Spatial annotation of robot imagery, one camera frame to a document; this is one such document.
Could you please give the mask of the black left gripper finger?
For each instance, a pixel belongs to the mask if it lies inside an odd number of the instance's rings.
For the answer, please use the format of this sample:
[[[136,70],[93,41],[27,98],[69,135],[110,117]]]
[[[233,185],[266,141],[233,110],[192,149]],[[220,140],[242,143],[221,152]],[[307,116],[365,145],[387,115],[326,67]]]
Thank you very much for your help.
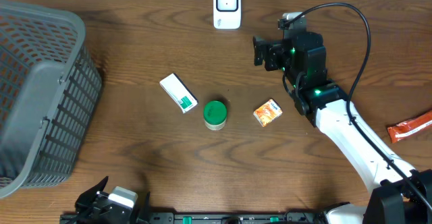
[[[151,219],[151,206],[150,206],[150,192],[147,192],[145,199],[144,199],[144,205],[140,209],[140,222],[141,223],[148,223]]]
[[[98,184],[91,187],[81,195],[79,195],[75,202],[75,207],[89,207],[98,196],[98,192],[102,192],[107,185],[109,177],[104,177]]]

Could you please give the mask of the orange juice carton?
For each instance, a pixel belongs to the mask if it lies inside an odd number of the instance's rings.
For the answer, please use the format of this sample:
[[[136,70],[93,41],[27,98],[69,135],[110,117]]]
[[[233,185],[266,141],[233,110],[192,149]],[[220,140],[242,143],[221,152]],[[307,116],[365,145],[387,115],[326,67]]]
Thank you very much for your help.
[[[267,126],[273,120],[277,119],[283,113],[281,107],[273,100],[269,99],[253,112],[254,117],[262,127]]]

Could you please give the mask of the green lidded jar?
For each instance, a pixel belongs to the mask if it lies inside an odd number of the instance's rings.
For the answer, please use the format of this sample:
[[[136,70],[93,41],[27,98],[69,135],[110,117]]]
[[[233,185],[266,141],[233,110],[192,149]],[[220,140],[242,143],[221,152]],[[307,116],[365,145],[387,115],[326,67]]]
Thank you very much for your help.
[[[221,130],[227,121],[227,107],[221,101],[210,101],[204,107],[203,118],[210,130]]]

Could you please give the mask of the red Top candy bar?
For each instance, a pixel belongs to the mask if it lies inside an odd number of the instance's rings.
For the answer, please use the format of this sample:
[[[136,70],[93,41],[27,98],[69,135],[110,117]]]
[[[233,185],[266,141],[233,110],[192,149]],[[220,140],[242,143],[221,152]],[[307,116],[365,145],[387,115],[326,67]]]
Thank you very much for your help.
[[[418,117],[407,119],[397,125],[388,127],[387,132],[392,143],[405,139],[421,130],[431,127],[431,111],[428,111]]]

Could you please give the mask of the white green medicine box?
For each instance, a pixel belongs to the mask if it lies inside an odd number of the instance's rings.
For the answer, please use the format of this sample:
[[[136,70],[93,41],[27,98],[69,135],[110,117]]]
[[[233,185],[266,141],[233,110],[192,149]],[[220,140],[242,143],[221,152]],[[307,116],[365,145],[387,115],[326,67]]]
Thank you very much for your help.
[[[182,113],[187,113],[197,106],[198,100],[175,73],[162,79],[159,84],[182,110]]]

